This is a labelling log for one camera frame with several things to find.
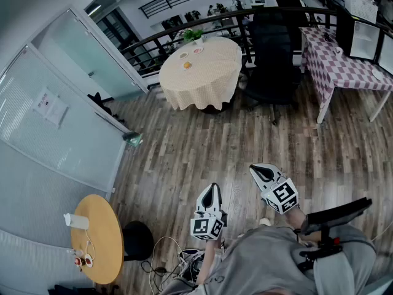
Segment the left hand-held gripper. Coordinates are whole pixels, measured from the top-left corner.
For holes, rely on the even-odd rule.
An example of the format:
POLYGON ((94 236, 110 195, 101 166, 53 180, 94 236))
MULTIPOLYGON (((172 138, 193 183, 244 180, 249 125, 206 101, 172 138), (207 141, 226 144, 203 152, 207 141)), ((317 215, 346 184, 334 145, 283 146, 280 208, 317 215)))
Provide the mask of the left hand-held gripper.
POLYGON ((227 214, 221 211, 222 196, 217 183, 211 183, 199 195, 196 201, 196 212, 190 220, 190 234, 192 237, 204 240, 218 240, 222 229, 227 227, 227 214), (203 212, 220 211, 216 214, 203 212))

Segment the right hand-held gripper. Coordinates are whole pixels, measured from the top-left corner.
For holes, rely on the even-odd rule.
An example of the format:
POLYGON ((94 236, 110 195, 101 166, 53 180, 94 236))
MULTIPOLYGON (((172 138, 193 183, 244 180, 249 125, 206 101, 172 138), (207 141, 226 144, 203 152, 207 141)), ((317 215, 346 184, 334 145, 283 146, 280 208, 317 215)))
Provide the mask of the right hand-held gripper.
MULTIPOLYGON (((251 164, 249 170, 261 192, 268 189, 270 182, 275 182, 282 176, 279 168, 269 163, 251 164)), ((262 198, 279 214, 285 214, 299 204, 298 191, 290 178, 275 184, 274 188, 264 193, 262 198)))

